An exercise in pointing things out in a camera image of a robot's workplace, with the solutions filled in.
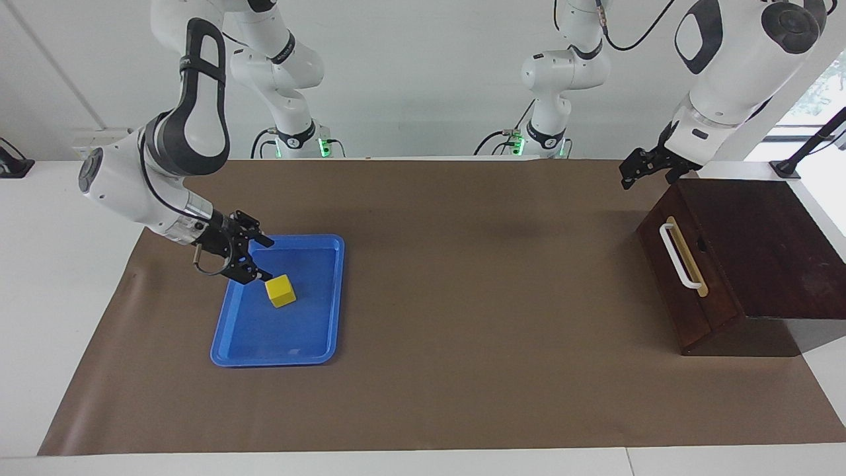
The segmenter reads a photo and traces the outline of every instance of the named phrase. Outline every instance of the black stand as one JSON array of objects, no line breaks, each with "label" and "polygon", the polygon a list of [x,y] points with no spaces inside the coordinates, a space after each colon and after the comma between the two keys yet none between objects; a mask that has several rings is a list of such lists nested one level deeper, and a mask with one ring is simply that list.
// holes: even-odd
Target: black stand
[{"label": "black stand", "polygon": [[770,162],[770,167],[776,171],[776,175],[783,179],[800,179],[799,174],[796,173],[796,166],[802,159],[808,157],[821,142],[825,141],[841,124],[846,122],[846,108],[840,109],[839,113],[834,114],[832,120],[823,125],[813,137],[798,150],[793,156],[787,160]]},{"label": "black stand", "polygon": [[32,169],[35,160],[19,160],[0,147],[0,179],[23,179]]}]

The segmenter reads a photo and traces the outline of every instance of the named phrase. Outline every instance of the white wall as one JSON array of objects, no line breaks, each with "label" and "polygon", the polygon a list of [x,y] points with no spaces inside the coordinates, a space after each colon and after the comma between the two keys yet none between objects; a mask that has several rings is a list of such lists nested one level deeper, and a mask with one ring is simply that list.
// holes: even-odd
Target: white wall
[{"label": "white wall", "polygon": [[[616,2],[609,14],[616,42],[633,41],[664,3]],[[638,49],[611,51],[613,75],[606,85],[571,94],[575,157],[623,158],[634,147],[654,145],[693,81],[673,47],[678,20],[691,3],[673,6]],[[101,125],[137,127],[175,104],[178,57],[153,38],[148,1],[0,0],[4,24],[14,22],[3,11],[7,4],[20,12]],[[523,60],[565,46],[552,28],[552,0],[311,0],[282,2],[280,8],[298,40],[316,49],[327,66],[324,83],[305,92],[313,114],[354,156],[471,153],[488,132],[513,126],[531,99],[519,80]],[[239,36],[234,25],[227,23],[227,30]],[[751,150],[846,47],[844,32],[846,11],[833,15],[805,72],[726,147],[724,158],[742,158]],[[0,39],[4,46],[10,40],[25,44],[37,55],[25,33],[4,28]],[[26,106],[30,114],[14,127],[7,119],[0,122],[0,133],[40,157],[59,158],[69,131],[96,128],[96,118],[67,86],[54,88],[52,108],[36,105],[45,86],[33,78],[50,76],[37,65],[46,63],[30,53],[9,59],[8,50],[0,68],[0,106],[3,111]],[[270,115],[234,81],[228,83],[227,110],[233,156],[243,157],[255,133],[272,124]],[[43,137],[38,124],[46,122],[57,124],[57,134]]]}]

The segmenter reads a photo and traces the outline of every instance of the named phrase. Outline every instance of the white handle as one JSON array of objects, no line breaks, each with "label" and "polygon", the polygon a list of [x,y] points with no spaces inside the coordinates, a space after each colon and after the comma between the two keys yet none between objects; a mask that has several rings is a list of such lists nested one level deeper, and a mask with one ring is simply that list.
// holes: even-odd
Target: white handle
[{"label": "white handle", "polygon": [[664,241],[664,246],[667,248],[667,254],[670,255],[670,261],[673,262],[678,278],[682,281],[684,287],[698,290],[702,287],[702,283],[696,283],[688,277],[687,271],[684,269],[684,265],[682,264],[682,260],[678,257],[676,248],[673,246],[673,238],[670,236],[670,230],[673,228],[675,228],[674,224],[665,223],[658,229],[658,234],[661,235],[661,239]]}]

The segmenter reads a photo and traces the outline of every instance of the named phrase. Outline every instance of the drawer handle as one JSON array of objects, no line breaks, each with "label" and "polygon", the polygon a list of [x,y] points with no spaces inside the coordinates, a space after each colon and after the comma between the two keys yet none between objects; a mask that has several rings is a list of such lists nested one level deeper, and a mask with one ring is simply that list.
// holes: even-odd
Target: drawer handle
[{"label": "drawer handle", "polygon": [[699,266],[696,265],[690,248],[688,248],[687,243],[684,241],[681,230],[678,229],[676,218],[667,218],[667,222],[658,229],[658,234],[661,235],[661,239],[664,241],[667,254],[670,255],[670,261],[673,262],[673,266],[676,268],[676,274],[678,274],[678,278],[684,287],[696,290],[699,297],[708,296],[708,286],[702,278],[702,272],[700,272]]}]

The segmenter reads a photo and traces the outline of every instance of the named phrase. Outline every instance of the white table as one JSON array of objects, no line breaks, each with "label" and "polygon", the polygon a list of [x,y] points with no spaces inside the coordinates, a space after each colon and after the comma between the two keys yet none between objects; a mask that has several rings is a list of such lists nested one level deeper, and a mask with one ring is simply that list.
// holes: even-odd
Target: white table
[{"label": "white table", "polygon": [[[513,451],[396,451],[34,457],[141,227],[85,200],[79,163],[39,162],[0,181],[0,474],[803,474],[846,473],[846,444]],[[714,163],[703,177],[771,178],[763,163]],[[793,183],[833,245],[846,238]],[[846,420],[846,339],[805,355]]]}]

